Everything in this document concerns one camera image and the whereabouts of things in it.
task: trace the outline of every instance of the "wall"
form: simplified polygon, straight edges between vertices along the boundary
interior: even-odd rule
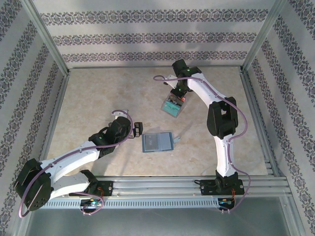
[[[34,0],[69,68],[242,65],[275,0]]]
[[[315,235],[315,1],[288,1],[248,70],[278,167]]]
[[[13,183],[39,159],[63,75],[18,0],[0,0],[0,236],[11,235]]]

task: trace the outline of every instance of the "table surface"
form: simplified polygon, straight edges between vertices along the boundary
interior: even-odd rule
[[[227,97],[233,96],[248,119],[245,136],[235,140],[235,165],[250,175],[267,175],[237,67],[200,67],[208,81]],[[140,138],[127,140],[103,158],[71,172],[89,169],[102,175],[215,175],[216,145],[206,125],[208,108],[194,92],[177,118],[160,108],[171,87],[153,76],[174,74],[171,67],[73,69],[63,99],[48,159],[86,141],[114,120],[112,110],[128,109],[134,122],[143,122],[144,133],[172,131],[180,136],[173,151],[142,152]],[[239,115],[236,133],[244,122]]]

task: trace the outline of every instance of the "purple cable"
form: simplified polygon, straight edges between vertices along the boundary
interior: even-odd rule
[[[95,149],[95,148],[111,148],[111,147],[115,147],[115,146],[118,146],[118,145],[122,144],[123,142],[125,142],[125,141],[129,138],[129,136],[130,136],[131,133],[132,133],[132,128],[133,128],[133,121],[132,121],[131,116],[130,116],[127,112],[122,111],[122,110],[114,110],[114,111],[112,111],[112,113],[114,113],[114,112],[122,112],[122,113],[124,113],[124,114],[127,116],[127,118],[130,120],[131,129],[130,129],[128,135],[127,135],[122,141],[120,141],[120,142],[118,142],[118,143],[116,143],[116,144],[85,147],[85,148],[82,148],[82,149],[78,149],[78,150],[72,151],[72,152],[70,152],[70,153],[68,153],[68,154],[66,154],[66,155],[64,155],[64,156],[62,156],[62,157],[60,157],[60,158],[58,158],[57,160],[53,161],[53,162],[50,163],[48,166],[46,166],[44,169],[42,169],[40,172],[38,172],[38,174],[35,175],[35,177],[30,181],[30,183],[29,183],[28,186],[26,187],[26,189],[25,189],[25,191],[24,191],[24,194],[23,194],[23,196],[22,196],[22,198],[21,198],[21,203],[20,203],[20,206],[19,206],[19,217],[20,217],[20,218],[24,218],[24,217],[29,213],[29,210],[27,210],[24,214],[22,214],[22,208],[23,208],[23,204],[24,204],[24,202],[25,202],[25,198],[26,198],[26,196],[27,196],[27,194],[28,194],[28,192],[29,192],[31,186],[32,186],[32,185],[34,184],[34,182],[39,178],[39,176],[40,176],[42,173],[44,173],[46,170],[48,170],[50,167],[53,167],[54,165],[56,165],[56,164],[57,164],[58,162],[60,162],[61,160],[64,160],[65,158],[67,158],[67,157],[69,157],[69,156],[71,156],[71,155],[73,155],[73,154],[76,154],[76,153],[78,153],[78,152],[82,152],[82,151],[90,150],[90,149]],[[92,195],[92,194],[88,194],[88,193],[81,193],[81,192],[78,193],[78,194],[83,194],[83,195],[86,195],[86,196],[101,198],[101,200],[102,200],[102,206],[101,206],[99,209],[96,209],[95,211],[89,213],[90,215],[91,215],[91,214],[94,214],[94,213],[96,213],[96,212],[98,212],[98,211],[103,207],[103,205],[104,205],[104,200],[103,200],[103,198],[100,197],[100,196],[96,196],[96,195]]]
[[[229,104],[231,107],[233,107],[235,110],[237,110],[238,113],[241,114],[242,118],[244,119],[245,128],[244,128],[244,130],[243,130],[242,133],[240,133],[240,134],[238,134],[238,135],[236,135],[236,136],[233,136],[233,137],[229,138],[229,140],[227,141],[227,159],[228,159],[228,161],[229,161],[229,164],[231,165],[231,167],[232,167],[234,170],[236,170],[236,171],[238,171],[238,172],[240,172],[240,173],[242,173],[242,174],[245,174],[245,175],[248,177],[248,186],[247,186],[247,188],[246,188],[246,190],[245,190],[245,192],[244,192],[242,198],[241,198],[240,201],[238,202],[238,204],[237,204],[234,208],[232,208],[232,209],[230,210],[230,212],[234,211],[234,210],[242,203],[242,201],[244,200],[246,194],[248,193],[248,190],[250,189],[251,181],[252,181],[249,174],[247,174],[247,173],[244,172],[244,171],[241,171],[241,170],[237,169],[237,168],[233,165],[232,160],[231,160],[231,156],[230,156],[230,144],[231,144],[231,141],[232,141],[233,139],[237,139],[237,138],[242,137],[242,136],[246,133],[247,128],[248,128],[248,122],[247,122],[247,119],[246,119],[244,113],[243,113],[237,106],[235,106],[233,103],[227,101],[226,99],[224,99],[223,97],[221,97],[220,95],[218,95],[218,93],[216,93],[216,92],[208,85],[208,83],[204,83],[205,80],[203,80],[203,79],[196,78],[196,77],[181,77],[181,78],[176,78],[176,79],[166,79],[166,78],[165,78],[164,76],[162,76],[162,75],[155,75],[155,76],[153,77],[153,79],[154,79],[155,81],[165,81],[165,80],[167,80],[167,81],[198,80],[198,81],[200,81],[202,84],[204,84],[204,85],[211,91],[211,93],[213,93],[218,99],[220,99],[220,100],[222,100],[223,102]]]

